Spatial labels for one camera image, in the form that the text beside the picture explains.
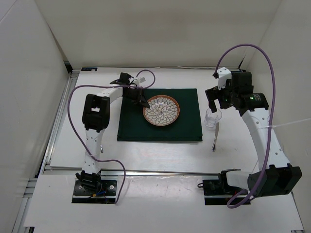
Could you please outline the clear drinking glass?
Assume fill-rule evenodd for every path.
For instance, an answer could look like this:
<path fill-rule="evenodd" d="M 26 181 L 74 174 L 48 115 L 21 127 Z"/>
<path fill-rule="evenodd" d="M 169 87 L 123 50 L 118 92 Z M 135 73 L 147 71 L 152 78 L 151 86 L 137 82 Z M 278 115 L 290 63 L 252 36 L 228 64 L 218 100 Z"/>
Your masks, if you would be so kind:
<path fill-rule="evenodd" d="M 217 111 L 213 113 L 212 110 L 208 108 L 205 115 L 205 126 L 214 128 L 221 118 L 222 112 L 220 109 L 217 109 Z"/>

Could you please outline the orange patterned plate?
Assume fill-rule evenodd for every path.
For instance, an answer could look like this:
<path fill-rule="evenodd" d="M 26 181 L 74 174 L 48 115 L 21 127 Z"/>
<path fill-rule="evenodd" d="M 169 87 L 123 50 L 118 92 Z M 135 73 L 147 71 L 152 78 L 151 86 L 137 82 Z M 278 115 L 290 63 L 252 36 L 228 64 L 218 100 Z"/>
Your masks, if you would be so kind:
<path fill-rule="evenodd" d="M 157 95 L 148 99 L 149 108 L 142 110 L 144 118 L 154 126 L 168 126 L 179 117 L 178 102 L 167 95 Z"/>

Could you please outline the dark green cloth napkin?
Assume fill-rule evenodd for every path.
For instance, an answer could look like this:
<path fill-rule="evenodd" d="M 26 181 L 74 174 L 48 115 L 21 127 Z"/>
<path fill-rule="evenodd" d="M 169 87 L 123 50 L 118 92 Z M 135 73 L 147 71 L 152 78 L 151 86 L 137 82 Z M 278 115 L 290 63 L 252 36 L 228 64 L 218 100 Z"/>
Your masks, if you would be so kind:
<path fill-rule="evenodd" d="M 130 99 L 122 99 L 117 134 L 118 141 L 201 142 L 202 125 L 197 89 L 147 89 L 146 99 L 156 95 L 174 98 L 180 107 L 176 121 L 167 126 L 155 126 L 143 116 L 143 107 Z"/>

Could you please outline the silver knife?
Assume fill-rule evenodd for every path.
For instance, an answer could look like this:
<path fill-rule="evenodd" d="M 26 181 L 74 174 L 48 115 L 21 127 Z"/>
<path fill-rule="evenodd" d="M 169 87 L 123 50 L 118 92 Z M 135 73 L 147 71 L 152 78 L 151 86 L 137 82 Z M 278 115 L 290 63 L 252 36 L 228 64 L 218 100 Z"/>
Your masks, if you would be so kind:
<path fill-rule="evenodd" d="M 213 141 L 213 145 L 212 145 L 212 152 L 216 151 L 216 144 L 217 144 L 217 138 L 218 138 L 218 133 L 219 133 L 219 122 L 216 123 L 216 127 L 215 127 L 215 136 L 214 136 L 214 141 Z"/>

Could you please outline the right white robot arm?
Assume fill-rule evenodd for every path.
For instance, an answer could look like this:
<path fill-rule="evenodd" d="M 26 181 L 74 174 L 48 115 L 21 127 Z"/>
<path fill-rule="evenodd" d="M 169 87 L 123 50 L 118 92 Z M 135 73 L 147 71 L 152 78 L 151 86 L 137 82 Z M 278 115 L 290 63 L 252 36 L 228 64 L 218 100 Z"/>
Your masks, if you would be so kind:
<path fill-rule="evenodd" d="M 253 190 L 254 197 L 289 194 L 302 177 L 300 167 L 292 166 L 285 156 L 274 130 L 269 126 L 269 104 L 263 93 L 254 93 L 250 72 L 231 72 L 223 67 L 214 74 L 218 85 L 205 91 L 208 106 L 217 111 L 234 107 L 239 111 L 253 140 L 259 163 L 259 171 L 222 171 L 219 190 L 231 193 L 236 187 Z"/>

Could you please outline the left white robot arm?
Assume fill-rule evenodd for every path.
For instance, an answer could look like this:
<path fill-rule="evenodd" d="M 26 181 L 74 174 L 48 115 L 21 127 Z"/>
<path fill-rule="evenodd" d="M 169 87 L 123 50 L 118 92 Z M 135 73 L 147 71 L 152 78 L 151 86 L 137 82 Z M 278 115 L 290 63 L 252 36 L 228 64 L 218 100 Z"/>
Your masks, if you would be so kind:
<path fill-rule="evenodd" d="M 122 72 L 120 77 L 108 86 L 89 85 L 89 87 L 101 88 L 102 91 L 86 96 L 82 114 L 82 123 L 86 132 L 86 142 L 82 144 L 86 152 L 82 171 L 76 177 L 80 185 L 91 194 L 99 193 L 102 188 L 99 163 L 103 134 L 110 122 L 110 104 L 123 97 L 132 100 L 134 104 L 148 107 L 144 95 L 145 87 L 141 85 L 145 81 L 144 77 L 132 77 Z"/>

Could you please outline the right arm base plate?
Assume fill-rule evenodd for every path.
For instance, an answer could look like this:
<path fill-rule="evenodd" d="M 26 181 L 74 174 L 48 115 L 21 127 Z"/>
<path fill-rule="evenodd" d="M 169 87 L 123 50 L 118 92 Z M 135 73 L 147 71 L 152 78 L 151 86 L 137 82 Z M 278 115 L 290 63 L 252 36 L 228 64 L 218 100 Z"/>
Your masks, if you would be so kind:
<path fill-rule="evenodd" d="M 238 187 L 223 186 L 219 179 L 203 179 L 197 187 L 203 190 L 205 206 L 226 205 L 235 194 L 243 191 L 231 202 L 232 205 L 235 205 L 248 194 L 248 191 Z"/>

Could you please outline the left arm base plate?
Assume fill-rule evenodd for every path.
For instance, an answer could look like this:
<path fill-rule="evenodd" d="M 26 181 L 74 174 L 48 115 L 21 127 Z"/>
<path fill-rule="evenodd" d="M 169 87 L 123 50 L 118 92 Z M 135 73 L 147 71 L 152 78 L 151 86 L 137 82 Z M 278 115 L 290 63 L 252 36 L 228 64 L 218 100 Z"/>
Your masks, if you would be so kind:
<path fill-rule="evenodd" d="M 99 174 L 76 173 L 72 203 L 115 204 L 117 180 L 105 180 Z"/>

